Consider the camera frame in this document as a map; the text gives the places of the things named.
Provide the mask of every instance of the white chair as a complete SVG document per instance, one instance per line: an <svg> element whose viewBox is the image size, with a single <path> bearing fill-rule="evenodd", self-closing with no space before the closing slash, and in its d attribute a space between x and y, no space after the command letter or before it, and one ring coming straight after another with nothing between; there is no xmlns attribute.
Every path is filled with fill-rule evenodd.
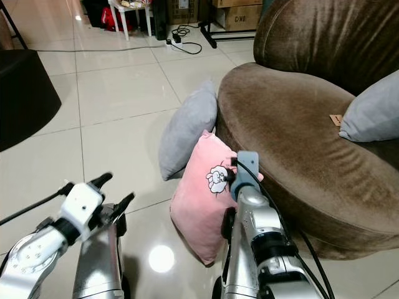
<svg viewBox="0 0 399 299"><path fill-rule="evenodd" d="M125 11L136 11L137 24L140 24L140 17L138 16L138 10L145 9L145 18L147 19L148 36L151 36L150 7L148 4L144 4L143 7L141 8L130 8L121 5L118 0L108 0L108 3L111 6L111 13L113 21L115 22L116 31L119 31L119 27L118 27L117 14L115 12L115 8L118 9L120 13L120 18L122 19L123 32L125 33L126 40L129 40L129 33L127 31Z"/></svg>

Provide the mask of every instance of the black ottoman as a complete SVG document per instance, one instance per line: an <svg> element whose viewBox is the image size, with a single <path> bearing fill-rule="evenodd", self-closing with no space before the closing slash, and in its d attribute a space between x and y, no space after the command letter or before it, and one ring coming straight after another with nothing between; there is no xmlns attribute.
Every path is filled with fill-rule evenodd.
<svg viewBox="0 0 399 299"><path fill-rule="evenodd" d="M39 131L61 101L34 50L0 50L0 151Z"/></svg>

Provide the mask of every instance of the power strip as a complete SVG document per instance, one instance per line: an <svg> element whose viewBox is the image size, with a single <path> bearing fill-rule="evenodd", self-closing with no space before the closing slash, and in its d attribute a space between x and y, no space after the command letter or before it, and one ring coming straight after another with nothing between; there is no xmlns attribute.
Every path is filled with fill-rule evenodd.
<svg viewBox="0 0 399 299"><path fill-rule="evenodd" d="M172 45L174 45L174 47L177 47L177 48L181 48L181 49L183 48L183 43L182 42L175 42L174 40L170 40L170 39L167 39L165 41L165 47L167 49L174 48Z"/></svg>

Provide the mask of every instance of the brown sofa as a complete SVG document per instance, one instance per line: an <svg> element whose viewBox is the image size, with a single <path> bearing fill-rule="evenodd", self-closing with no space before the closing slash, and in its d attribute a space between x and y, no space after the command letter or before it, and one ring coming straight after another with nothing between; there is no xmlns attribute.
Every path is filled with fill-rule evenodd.
<svg viewBox="0 0 399 299"><path fill-rule="evenodd" d="M398 140L352 143L329 118L399 69L398 16L397 0L275 0L256 63L219 89L217 135L259 153L264 187L323 258L399 247Z"/></svg>

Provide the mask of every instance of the black stand leg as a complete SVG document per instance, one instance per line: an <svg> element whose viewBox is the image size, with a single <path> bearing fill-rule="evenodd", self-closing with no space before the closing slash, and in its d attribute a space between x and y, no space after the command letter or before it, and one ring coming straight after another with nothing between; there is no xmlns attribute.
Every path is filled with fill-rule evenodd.
<svg viewBox="0 0 399 299"><path fill-rule="evenodd" d="M21 43L21 45L23 46L24 49L27 49L27 45L25 44L24 39L22 38L21 34L19 33L17 26L15 26L14 22L11 19L10 14L8 13L4 3L0 0L0 10L2 10L4 12L4 15L6 16L8 22L10 23L12 29L15 32L15 35L12 36L12 38L17 37L19 39L19 42Z"/></svg>
<svg viewBox="0 0 399 299"><path fill-rule="evenodd" d="M212 38L211 35L211 23L209 22L202 22L198 24L199 27L201 28L201 33L204 35L206 40L209 42L212 48L216 49L218 47L216 41Z"/></svg>

